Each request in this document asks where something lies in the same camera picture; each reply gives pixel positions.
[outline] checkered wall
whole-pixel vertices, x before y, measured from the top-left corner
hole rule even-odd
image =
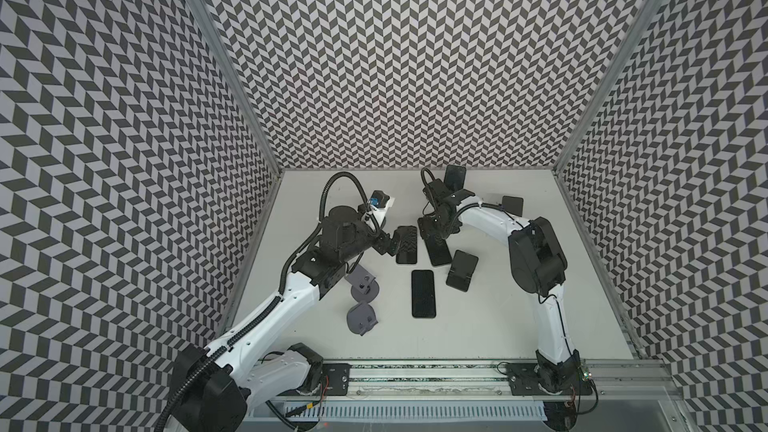
[[[205,0],[284,167],[551,166],[642,0]]]
[[[0,430],[145,430],[270,174],[183,0],[0,19]]]
[[[666,0],[564,178],[703,430],[768,430],[767,0]]]

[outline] phone screen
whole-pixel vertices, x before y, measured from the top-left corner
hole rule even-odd
[[[435,274],[431,270],[411,271],[411,315],[435,318]]]

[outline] smartphone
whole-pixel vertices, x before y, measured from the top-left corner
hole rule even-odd
[[[424,240],[424,245],[427,246],[429,261],[432,263],[433,267],[450,264],[451,251],[448,250],[446,240],[438,236],[437,231],[427,230],[427,225],[424,223],[424,220],[424,217],[419,217],[416,223],[418,224],[418,231],[421,233],[422,239]]]
[[[395,234],[400,236],[400,248],[397,251],[395,262],[403,265],[416,265],[418,245],[416,243],[416,227],[399,226]]]
[[[411,271],[411,315],[435,318],[435,273],[431,270]]]
[[[464,166],[447,166],[446,175],[442,181],[451,192],[464,188],[464,178],[467,176],[467,168]]]

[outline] gray 3d-printed part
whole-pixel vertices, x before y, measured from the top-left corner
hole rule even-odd
[[[355,270],[347,274],[344,279],[351,283],[354,288],[358,288],[360,292],[367,294],[371,282],[375,281],[376,277],[368,272],[362,265],[358,264],[357,267],[355,267]]]
[[[367,331],[371,330],[378,323],[376,312],[366,302],[358,302],[346,313],[346,326],[354,334],[365,335]]]
[[[376,280],[371,282],[370,286],[368,287],[368,292],[363,292],[358,287],[353,285],[351,293],[352,298],[355,299],[356,302],[370,303],[373,299],[376,298],[377,295],[379,295],[379,283]]]

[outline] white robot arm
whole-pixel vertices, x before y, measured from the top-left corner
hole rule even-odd
[[[497,208],[483,207],[480,197],[470,196],[461,201],[457,210],[466,208],[461,214],[465,226],[473,226],[508,246],[510,236],[516,231],[523,231],[532,226],[523,217],[514,216]],[[564,284],[555,284],[543,297],[538,292],[526,291],[534,312],[538,330],[538,352],[552,364],[569,360],[574,346],[568,335],[568,325],[563,310]]]
[[[425,172],[431,181],[427,181]],[[463,178],[449,190],[423,168],[422,182],[434,209],[425,217],[428,220],[424,221],[423,235],[445,239],[466,225],[508,247],[512,277],[527,293],[538,329],[536,359],[541,389],[556,394],[578,383],[574,381],[580,380],[581,359],[568,335],[563,307],[568,263],[549,221],[514,216],[502,206],[484,203],[473,192],[461,188]]]
[[[328,191],[341,177],[355,183],[363,204],[357,210],[334,207],[326,216]],[[286,261],[278,289],[206,349],[190,345],[178,354],[155,432],[234,432],[249,408],[285,390],[319,392],[322,357],[312,349],[294,344],[272,360],[265,355],[294,320],[344,278],[349,260],[368,248],[397,252],[397,241],[379,226],[394,201],[378,190],[366,197],[348,172],[331,177],[320,198],[319,224]]]

